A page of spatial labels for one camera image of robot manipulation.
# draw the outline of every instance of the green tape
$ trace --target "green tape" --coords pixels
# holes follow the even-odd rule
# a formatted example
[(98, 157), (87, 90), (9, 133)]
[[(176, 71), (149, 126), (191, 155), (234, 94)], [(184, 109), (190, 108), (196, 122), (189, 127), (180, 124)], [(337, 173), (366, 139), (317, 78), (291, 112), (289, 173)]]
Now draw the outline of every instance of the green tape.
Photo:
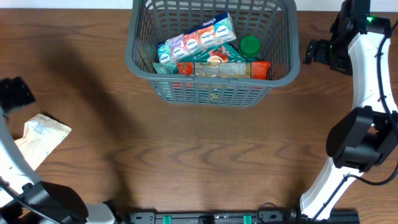
[(243, 216), (243, 224), (251, 224), (251, 215)]
[(163, 224), (172, 224), (172, 217), (163, 217)]

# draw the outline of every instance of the wooden table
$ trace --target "wooden table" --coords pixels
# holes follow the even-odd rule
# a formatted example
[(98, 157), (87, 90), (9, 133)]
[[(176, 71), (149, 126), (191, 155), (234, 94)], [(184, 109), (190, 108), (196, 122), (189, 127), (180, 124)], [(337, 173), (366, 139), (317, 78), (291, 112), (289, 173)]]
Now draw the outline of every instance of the wooden table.
[[(111, 198), (158, 211), (291, 206), (326, 161), (325, 141), (351, 109), (352, 78), (302, 65), (298, 78), (247, 108), (172, 105), (124, 64), (130, 11), (0, 10), (0, 78), (21, 76), (37, 102), (11, 114), (23, 124), (46, 112), (72, 128), (38, 173), (88, 203)], [(382, 14), (395, 21), (397, 14)], [(335, 12), (299, 12), (300, 55), (328, 39)], [(389, 56), (398, 99), (398, 32)], [(382, 180), (398, 152), (364, 176)], [(355, 182), (336, 207), (363, 223), (398, 222), (398, 180)]]

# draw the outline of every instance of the green round container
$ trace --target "green round container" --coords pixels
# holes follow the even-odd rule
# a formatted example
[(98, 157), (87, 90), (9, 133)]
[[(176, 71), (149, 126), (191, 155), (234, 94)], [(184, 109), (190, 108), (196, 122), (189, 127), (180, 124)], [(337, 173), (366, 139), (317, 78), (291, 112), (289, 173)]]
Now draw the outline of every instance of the green round container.
[(260, 40), (253, 35), (247, 35), (243, 37), (241, 43), (239, 44), (239, 52), (249, 61), (251, 61), (250, 59), (257, 58), (260, 48)]

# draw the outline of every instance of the white background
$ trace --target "white background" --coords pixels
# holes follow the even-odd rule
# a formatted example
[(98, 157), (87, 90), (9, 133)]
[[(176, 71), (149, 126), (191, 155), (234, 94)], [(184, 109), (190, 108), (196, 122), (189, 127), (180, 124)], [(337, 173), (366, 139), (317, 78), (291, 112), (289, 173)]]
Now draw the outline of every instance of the white background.
[[(343, 0), (295, 0), (295, 2), (299, 11), (340, 11)], [(0, 0), (0, 7), (50, 9), (131, 9), (132, 0)], [(398, 0), (372, 0), (371, 11), (398, 12)]]

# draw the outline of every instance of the basket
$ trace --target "basket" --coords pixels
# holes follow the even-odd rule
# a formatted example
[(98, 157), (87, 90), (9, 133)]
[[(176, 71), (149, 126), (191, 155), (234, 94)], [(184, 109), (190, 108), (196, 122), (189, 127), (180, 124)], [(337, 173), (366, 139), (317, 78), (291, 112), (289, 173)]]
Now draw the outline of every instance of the basket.
[[(228, 11), (239, 47), (246, 35), (261, 41), (260, 60), (270, 61), (267, 80), (158, 74), (152, 63), (157, 44)], [(134, 0), (126, 64), (148, 80), (159, 97), (172, 103), (252, 106), (274, 87), (293, 81), (300, 70), (297, 10), (293, 0)]]

